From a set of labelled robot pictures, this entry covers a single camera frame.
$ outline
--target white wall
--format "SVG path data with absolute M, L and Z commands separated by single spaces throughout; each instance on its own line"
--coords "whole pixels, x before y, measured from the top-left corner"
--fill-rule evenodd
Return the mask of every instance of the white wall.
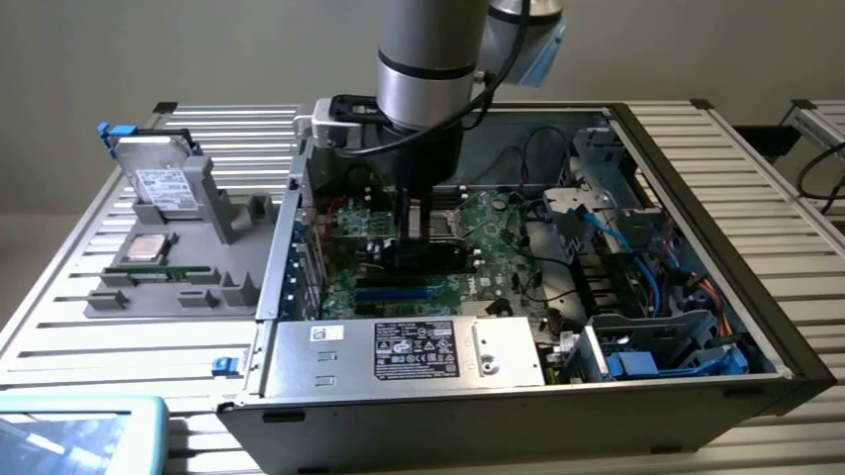
M 379 0 L 0 2 L 0 211 L 79 212 L 108 173 L 93 128 L 159 101 L 374 92 Z M 705 97 L 773 122 L 845 98 L 841 0 L 569 0 L 547 85 L 502 99 Z

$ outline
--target tablet screen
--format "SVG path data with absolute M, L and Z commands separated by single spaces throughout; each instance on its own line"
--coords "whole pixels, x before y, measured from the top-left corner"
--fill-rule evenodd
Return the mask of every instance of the tablet screen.
M 4 473 L 105 473 L 128 421 L 128 414 L 115 413 L 0 414 Z

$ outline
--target black band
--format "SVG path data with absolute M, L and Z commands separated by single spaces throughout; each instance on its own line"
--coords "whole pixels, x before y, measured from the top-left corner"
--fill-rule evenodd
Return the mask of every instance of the black band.
M 519 13 L 503 12 L 502 10 L 493 8 L 493 6 L 487 9 L 487 15 L 513 25 L 519 25 L 519 19 L 522 17 Z M 541 25 L 551 25 L 559 21 L 559 17 L 561 12 L 553 13 L 551 15 L 543 15 L 541 17 L 529 17 L 529 26 L 538 27 Z
M 453 69 L 427 69 L 425 67 L 409 66 L 407 64 L 402 64 L 401 62 L 393 61 L 386 54 L 382 53 L 379 49 L 379 59 L 387 67 L 394 69 L 397 72 L 405 74 L 406 76 L 415 77 L 419 79 L 430 79 L 433 81 L 446 81 L 449 79 L 459 79 L 467 74 L 471 74 L 475 71 L 475 63 L 467 64 L 462 67 L 455 67 Z

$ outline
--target green circuit board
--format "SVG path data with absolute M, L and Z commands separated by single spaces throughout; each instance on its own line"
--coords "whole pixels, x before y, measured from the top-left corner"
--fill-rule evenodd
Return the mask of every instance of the green circuit board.
M 363 202 L 348 200 L 323 216 L 328 222 L 328 239 L 323 246 L 327 256 L 328 285 L 323 295 L 320 318 L 344 320 L 360 318 L 422 317 L 445 315 L 482 315 L 486 303 L 506 298 L 514 315 L 541 318 L 545 304 L 526 300 L 513 288 L 511 276 L 527 279 L 537 270 L 533 260 L 521 256 L 503 242 L 501 231 L 506 226 L 511 207 L 494 211 L 493 201 L 507 203 L 507 193 L 477 192 L 450 213 L 433 216 L 431 233 L 438 236 L 447 231 L 465 238 L 469 246 L 481 249 L 470 258 L 477 261 L 477 272 L 431 276 L 426 279 L 427 299 L 413 301 L 371 302 L 374 312 L 356 312 L 355 282 L 358 278 L 379 274 L 376 268 L 360 265 L 355 250 L 367 238 L 393 237 L 395 225 L 391 213 L 370 211 Z M 519 226 L 518 213 L 511 216 L 509 229 Z M 541 289 L 530 290 L 541 296 Z

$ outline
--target sticker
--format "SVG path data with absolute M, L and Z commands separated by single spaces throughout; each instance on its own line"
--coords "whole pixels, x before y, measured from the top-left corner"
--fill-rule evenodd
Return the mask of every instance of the sticker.
M 196 200 L 182 170 L 135 170 L 150 201 L 162 211 L 191 211 Z
M 459 377 L 454 340 L 451 321 L 375 324 L 375 377 Z
M 334 339 L 343 339 L 343 325 L 311 327 L 311 341 L 331 341 Z

